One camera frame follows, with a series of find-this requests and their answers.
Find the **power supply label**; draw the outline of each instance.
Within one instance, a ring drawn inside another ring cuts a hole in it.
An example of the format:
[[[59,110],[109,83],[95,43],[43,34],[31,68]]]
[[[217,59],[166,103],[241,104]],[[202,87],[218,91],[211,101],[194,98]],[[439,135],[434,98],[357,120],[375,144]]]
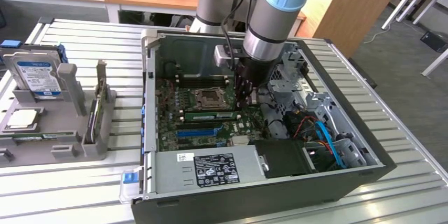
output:
[[[58,95],[61,93],[50,63],[18,61],[17,67],[30,91],[38,95]]]
[[[231,153],[194,157],[194,169],[199,187],[239,182]]]

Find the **wooden cabinet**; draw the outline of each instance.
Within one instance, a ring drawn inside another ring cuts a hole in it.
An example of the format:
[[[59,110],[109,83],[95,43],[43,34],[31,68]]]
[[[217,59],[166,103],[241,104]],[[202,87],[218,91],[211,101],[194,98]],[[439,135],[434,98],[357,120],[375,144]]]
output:
[[[330,39],[350,57],[390,0],[307,0],[295,36]]]

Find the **motherboard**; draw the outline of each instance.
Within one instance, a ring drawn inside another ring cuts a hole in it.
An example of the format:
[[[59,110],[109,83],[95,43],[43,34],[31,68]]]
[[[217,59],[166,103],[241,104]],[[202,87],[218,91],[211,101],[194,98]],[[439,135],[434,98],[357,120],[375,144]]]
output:
[[[158,79],[158,150],[246,145],[269,130],[257,106],[233,109],[233,80],[217,77]]]

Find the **metal rail surface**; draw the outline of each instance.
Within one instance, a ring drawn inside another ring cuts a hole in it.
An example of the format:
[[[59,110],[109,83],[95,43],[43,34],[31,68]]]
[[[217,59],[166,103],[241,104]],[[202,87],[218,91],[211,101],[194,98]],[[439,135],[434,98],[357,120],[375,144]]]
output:
[[[61,42],[77,80],[95,84],[95,60],[106,62],[106,80],[117,91],[113,129],[102,161],[0,169],[0,222],[131,223],[118,201],[118,180],[138,165],[141,121],[139,32],[143,26],[55,19],[37,24],[26,42]],[[341,200],[229,223],[441,223],[448,221],[448,176],[378,95],[337,51],[321,39],[305,39],[311,52],[365,121],[397,168]],[[313,72],[317,89],[323,86]],[[0,119],[15,86],[0,81]]]

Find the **green circuit board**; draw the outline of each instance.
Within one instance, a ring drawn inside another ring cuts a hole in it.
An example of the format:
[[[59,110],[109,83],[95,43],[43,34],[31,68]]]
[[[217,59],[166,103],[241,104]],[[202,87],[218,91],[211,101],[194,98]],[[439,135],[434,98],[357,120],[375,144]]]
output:
[[[159,151],[233,146],[235,139],[241,139],[235,136],[254,141],[269,135],[257,107],[231,111],[231,85],[194,89],[181,88],[171,80],[159,80],[157,84]],[[215,135],[178,136],[202,130],[214,131]]]

